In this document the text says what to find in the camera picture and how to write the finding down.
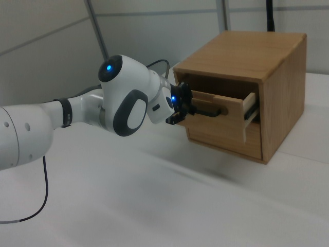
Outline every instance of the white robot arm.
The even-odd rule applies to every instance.
[[[110,57],[101,65],[98,76],[101,87],[73,98],[0,108],[0,170],[45,155],[56,128],[85,122],[129,136],[139,129],[146,113],[156,124],[181,107],[176,98],[182,99],[182,90],[129,57]]]

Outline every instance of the wooden cabinet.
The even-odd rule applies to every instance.
[[[266,164],[304,110],[306,34],[226,31],[173,70],[210,113],[179,123],[189,140]]]

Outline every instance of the black wire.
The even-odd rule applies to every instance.
[[[45,207],[47,199],[48,199],[48,176],[47,176],[47,167],[46,167],[46,156],[43,156],[43,170],[45,172],[46,196],[45,196],[45,200],[44,200],[41,208],[36,213],[34,213],[33,215],[31,215],[29,217],[26,217],[24,219],[0,221],[0,224],[11,224],[11,223],[18,223],[18,222],[26,221],[26,220],[29,220],[29,219],[33,218],[34,216],[38,215],[42,211],[42,209]]]
[[[267,15],[267,31],[275,32],[272,0],[266,0],[266,15]]]
[[[157,64],[157,63],[159,63],[159,62],[166,62],[166,63],[167,63],[167,70],[166,70],[165,78],[168,79],[169,69],[170,69],[170,64],[169,64],[169,62],[168,62],[166,59],[160,59],[160,60],[157,60],[157,61],[155,61],[155,62],[149,64],[148,66],[146,66],[146,68],[151,67],[151,66],[153,66],[154,64]]]

